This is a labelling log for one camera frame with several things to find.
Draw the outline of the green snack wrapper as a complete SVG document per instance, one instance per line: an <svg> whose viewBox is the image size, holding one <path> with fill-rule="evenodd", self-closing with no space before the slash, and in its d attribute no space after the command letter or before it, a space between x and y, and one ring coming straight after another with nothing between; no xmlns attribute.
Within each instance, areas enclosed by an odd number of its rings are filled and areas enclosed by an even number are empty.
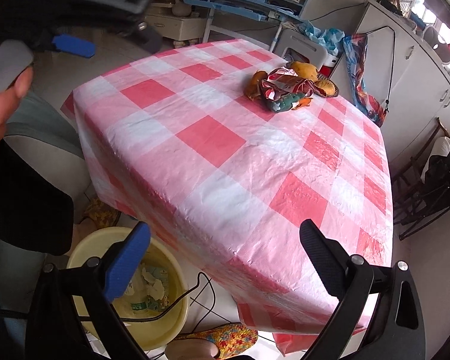
<svg viewBox="0 0 450 360"><path fill-rule="evenodd" d="M308 107L311 104L312 97L305 96L303 93L285 94L276 100L266 99L266 107L274 113L287 111L296 111L302 107Z"/></svg>

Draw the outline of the red snack bag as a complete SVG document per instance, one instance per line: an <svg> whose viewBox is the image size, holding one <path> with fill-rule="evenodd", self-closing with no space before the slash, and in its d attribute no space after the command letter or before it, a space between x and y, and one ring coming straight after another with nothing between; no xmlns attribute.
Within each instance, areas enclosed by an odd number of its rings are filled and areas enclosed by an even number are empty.
<svg viewBox="0 0 450 360"><path fill-rule="evenodd" d="M274 69L274 71L268 74L266 80L260 83L260 94L264 104L267 98L276 100L285 94L298 93L303 93L308 97L313 97L316 94L303 79L291 74L290 70L285 67Z"/></svg>

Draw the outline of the orange mango peel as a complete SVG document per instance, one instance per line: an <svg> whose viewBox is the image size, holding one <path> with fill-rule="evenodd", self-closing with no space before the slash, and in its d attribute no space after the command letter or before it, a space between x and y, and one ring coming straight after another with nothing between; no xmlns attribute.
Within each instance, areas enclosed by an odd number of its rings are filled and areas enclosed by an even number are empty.
<svg viewBox="0 0 450 360"><path fill-rule="evenodd" d="M266 80L268 73L265 71L257 71L249 80L248 84L244 87L244 96L249 100L255 101L260 98L260 83Z"/></svg>

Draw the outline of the clear water bottle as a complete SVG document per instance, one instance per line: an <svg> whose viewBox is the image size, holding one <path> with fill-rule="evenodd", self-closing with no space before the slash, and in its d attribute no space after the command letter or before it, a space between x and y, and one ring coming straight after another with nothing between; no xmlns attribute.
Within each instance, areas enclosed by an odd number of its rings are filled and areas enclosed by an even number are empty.
<svg viewBox="0 0 450 360"><path fill-rule="evenodd" d="M124 297L133 311L144 311L148 308L148 289L142 281L131 280Z"/></svg>

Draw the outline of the yellow trash bin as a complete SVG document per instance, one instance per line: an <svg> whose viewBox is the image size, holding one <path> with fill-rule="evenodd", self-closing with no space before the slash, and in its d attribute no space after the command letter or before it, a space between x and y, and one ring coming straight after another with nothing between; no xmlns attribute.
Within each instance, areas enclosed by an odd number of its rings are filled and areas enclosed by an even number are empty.
<svg viewBox="0 0 450 360"><path fill-rule="evenodd" d="M180 333L188 316L187 284L176 258L152 239L122 297L113 301L142 350L165 346Z"/></svg>

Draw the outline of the light green chair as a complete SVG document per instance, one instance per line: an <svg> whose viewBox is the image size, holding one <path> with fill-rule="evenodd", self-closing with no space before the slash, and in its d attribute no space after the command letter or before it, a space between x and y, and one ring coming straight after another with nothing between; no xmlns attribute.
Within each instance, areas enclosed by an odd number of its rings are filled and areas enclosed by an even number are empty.
<svg viewBox="0 0 450 360"><path fill-rule="evenodd" d="M32 91L8 120L5 142L40 176L73 200L91 184L75 128Z"/></svg>

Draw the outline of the cream TV cabinet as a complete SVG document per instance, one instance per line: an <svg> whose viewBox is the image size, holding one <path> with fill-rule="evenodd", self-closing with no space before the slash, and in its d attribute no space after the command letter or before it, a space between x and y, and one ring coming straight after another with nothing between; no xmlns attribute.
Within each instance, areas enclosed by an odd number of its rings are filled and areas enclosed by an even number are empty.
<svg viewBox="0 0 450 360"><path fill-rule="evenodd" d="M154 27L163 38L173 41L175 48L195 45L201 41L206 28L206 19L198 12L189 16L175 16L171 3L154 3L146 11L145 22Z"/></svg>

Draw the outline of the pink kettlebell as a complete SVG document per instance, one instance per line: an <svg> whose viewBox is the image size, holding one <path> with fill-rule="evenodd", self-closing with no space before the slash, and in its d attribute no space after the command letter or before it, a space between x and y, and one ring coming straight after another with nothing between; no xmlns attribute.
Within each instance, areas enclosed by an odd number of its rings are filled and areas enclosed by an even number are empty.
<svg viewBox="0 0 450 360"><path fill-rule="evenodd" d="M172 7L172 14L177 17L190 16L192 7L184 2L184 0L175 0L175 4Z"/></svg>

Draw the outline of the black folding chair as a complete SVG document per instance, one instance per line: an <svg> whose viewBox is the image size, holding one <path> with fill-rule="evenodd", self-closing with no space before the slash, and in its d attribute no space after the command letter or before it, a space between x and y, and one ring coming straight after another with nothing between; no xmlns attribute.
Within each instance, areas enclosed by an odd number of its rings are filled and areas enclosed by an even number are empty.
<svg viewBox="0 0 450 360"><path fill-rule="evenodd" d="M435 121L418 153L391 179L393 224L401 241L450 212L450 133L438 117Z"/></svg>

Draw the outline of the colourful slipper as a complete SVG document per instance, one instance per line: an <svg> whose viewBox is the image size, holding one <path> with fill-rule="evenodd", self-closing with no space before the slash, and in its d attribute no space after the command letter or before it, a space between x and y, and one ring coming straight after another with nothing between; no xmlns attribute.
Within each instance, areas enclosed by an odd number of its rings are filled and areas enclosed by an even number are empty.
<svg viewBox="0 0 450 360"><path fill-rule="evenodd" d="M168 359L251 359L243 353L253 347L258 332L233 322L178 335L166 347Z"/></svg>

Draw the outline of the pink checkered tablecloth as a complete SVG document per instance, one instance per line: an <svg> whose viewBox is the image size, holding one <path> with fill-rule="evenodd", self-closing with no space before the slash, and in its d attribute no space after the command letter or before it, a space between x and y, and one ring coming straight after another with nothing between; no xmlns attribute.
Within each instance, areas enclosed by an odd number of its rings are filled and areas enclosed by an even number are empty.
<svg viewBox="0 0 450 360"><path fill-rule="evenodd" d="M283 65L244 40L172 49L89 80L62 111L100 199L148 223L286 354L308 349L337 305L301 223L387 266L393 199L380 129L347 100L276 114L245 96L255 72Z"/></svg>

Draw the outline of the yellow mango right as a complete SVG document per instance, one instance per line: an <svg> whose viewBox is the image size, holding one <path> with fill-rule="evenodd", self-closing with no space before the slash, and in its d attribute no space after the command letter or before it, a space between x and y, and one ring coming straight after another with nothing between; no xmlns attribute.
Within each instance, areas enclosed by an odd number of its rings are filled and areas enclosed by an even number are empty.
<svg viewBox="0 0 450 360"><path fill-rule="evenodd" d="M335 97L338 94L337 86L335 86L335 84L331 80L317 80L314 83L314 86L320 91L321 94L324 94L326 97Z"/></svg>

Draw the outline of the yellow mango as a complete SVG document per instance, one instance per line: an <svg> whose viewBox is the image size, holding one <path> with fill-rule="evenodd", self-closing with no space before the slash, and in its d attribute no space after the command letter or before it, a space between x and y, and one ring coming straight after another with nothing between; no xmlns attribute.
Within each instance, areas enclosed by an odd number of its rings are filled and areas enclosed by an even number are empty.
<svg viewBox="0 0 450 360"><path fill-rule="evenodd" d="M320 91L321 94L324 94L326 97L335 97L338 94L337 86L335 86L335 84L331 80L317 80L314 83L314 86Z"/></svg>
<svg viewBox="0 0 450 360"><path fill-rule="evenodd" d="M311 80L313 82L316 82L319 79L317 67L311 63L294 61L290 64L290 68L303 79Z"/></svg>

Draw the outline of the woven fruit basket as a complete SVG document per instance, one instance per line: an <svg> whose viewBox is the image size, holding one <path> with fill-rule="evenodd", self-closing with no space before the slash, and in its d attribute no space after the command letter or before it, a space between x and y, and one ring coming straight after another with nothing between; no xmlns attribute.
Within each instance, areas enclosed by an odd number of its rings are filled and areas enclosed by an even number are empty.
<svg viewBox="0 0 450 360"><path fill-rule="evenodd" d="M339 94L338 87L311 63L294 61L287 63L286 68L303 79L321 97L333 98Z"/></svg>

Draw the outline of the blue study desk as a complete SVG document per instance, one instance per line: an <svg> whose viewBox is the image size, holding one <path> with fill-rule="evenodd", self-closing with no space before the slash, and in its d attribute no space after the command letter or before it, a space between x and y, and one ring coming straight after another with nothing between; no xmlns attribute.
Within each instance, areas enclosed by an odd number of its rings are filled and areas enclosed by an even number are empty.
<svg viewBox="0 0 450 360"><path fill-rule="evenodd" d="M184 0L184 3L195 8L208 10L202 41L207 43L212 32L230 38L249 41L256 46L272 52L280 39L284 23L300 24L304 21L309 3L312 0ZM269 44L248 37L243 30L232 31L213 24L215 14L221 12L233 16L240 16L258 23L272 22L275 28L274 37Z"/></svg>

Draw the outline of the yellow mango left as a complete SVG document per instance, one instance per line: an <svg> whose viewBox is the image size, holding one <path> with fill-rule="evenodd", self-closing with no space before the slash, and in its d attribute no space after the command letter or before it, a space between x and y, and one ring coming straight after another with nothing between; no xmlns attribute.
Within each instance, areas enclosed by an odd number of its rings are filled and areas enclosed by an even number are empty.
<svg viewBox="0 0 450 360"><path fill-rule="evenodd" d="M311 80L313 82L316 82L319 79L317 67L311 63L294 61L290 64L290 68L303 79Z"/></svg>

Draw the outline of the white cabinet row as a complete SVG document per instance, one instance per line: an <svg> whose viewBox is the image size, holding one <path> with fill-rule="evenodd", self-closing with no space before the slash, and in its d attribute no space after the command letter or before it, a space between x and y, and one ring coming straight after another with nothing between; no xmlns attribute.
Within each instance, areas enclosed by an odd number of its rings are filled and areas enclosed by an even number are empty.
<svg viewBox="0 0 450 360"><path fill-rule="evenodd" d="M375 1L355 31L368 35L367 92L379 102L388 99L381 133L396 173L427 141L436 117L450 133L450 76L429 44Z"/></svg>

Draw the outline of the colourful hanging bag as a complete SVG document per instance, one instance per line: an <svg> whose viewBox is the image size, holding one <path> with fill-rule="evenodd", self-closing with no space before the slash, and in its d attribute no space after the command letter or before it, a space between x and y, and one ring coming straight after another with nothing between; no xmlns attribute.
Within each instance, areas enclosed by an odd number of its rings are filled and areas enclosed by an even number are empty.
<svg viewBox="0 0 450 360"><path fill-rule="evenodd" d="M352 103L379 128L389 111L389 100L379 102L368 93L364 76L368 56L368 35L353 34L343 38L345 64L349 77Z"/></svg>

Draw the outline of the blue plastic bag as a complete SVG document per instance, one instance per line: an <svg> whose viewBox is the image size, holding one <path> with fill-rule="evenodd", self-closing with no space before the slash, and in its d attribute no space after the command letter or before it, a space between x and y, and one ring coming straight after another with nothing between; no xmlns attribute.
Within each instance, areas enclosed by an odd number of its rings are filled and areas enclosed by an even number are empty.
<svg viewBox="0 0 450 360"><path fill-rule="evenodd" d="M321 29L306 20L297 25L298 31L314 43L323 47L329 55L337 57L343 51L345 33L338 28Z"/></svg>

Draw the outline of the white plastic stool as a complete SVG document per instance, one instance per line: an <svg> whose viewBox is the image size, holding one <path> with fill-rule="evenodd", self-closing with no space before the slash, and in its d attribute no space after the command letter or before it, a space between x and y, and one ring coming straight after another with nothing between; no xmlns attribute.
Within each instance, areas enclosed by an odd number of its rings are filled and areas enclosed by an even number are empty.
<svg viewBox="0 0 450 360"><path fill-rule="evenodd" d="M273 52L289 62L311 63L318 70L322 67L334 68L339 59L337 56L329 54L320 44L292 29L281 31Z"/></svg>

